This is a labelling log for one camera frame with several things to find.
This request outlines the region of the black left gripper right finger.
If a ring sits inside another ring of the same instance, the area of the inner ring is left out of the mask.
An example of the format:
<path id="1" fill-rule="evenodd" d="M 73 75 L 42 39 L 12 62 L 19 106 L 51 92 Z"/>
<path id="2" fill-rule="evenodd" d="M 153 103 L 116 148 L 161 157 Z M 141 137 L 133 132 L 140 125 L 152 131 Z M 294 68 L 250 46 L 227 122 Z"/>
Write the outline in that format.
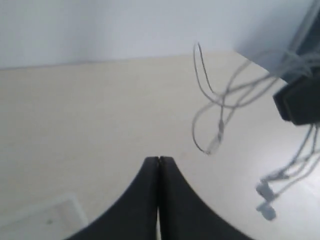
<path id="1" fill-rule="evenodd" d="M 249 240 L 216 214 L 192 189 L 172 157 L 158 167 L 158 211 L 163 240 Z"/>

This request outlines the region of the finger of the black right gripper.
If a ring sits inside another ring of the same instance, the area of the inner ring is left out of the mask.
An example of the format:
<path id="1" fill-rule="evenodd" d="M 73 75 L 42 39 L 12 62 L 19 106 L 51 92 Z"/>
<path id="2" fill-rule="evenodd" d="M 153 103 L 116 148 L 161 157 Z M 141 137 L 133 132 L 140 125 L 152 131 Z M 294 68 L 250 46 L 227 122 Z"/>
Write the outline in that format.
<path id="1" fill-rule="evenodd" d="M 273 95 L 282 120 L 295 126 L 320 122 L 320 73 L 288 83 Z"/>

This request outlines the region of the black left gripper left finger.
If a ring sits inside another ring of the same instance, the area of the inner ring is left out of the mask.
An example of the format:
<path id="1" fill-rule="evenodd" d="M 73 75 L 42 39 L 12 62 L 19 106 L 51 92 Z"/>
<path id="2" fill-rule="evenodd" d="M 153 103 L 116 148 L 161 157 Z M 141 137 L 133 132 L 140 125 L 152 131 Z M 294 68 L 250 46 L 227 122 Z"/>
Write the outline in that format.
<path id="1" fill-rule="evenodd" d="M 155 240 L 159 158 L 147 157 L 120 198 L 69 240 Z"/>

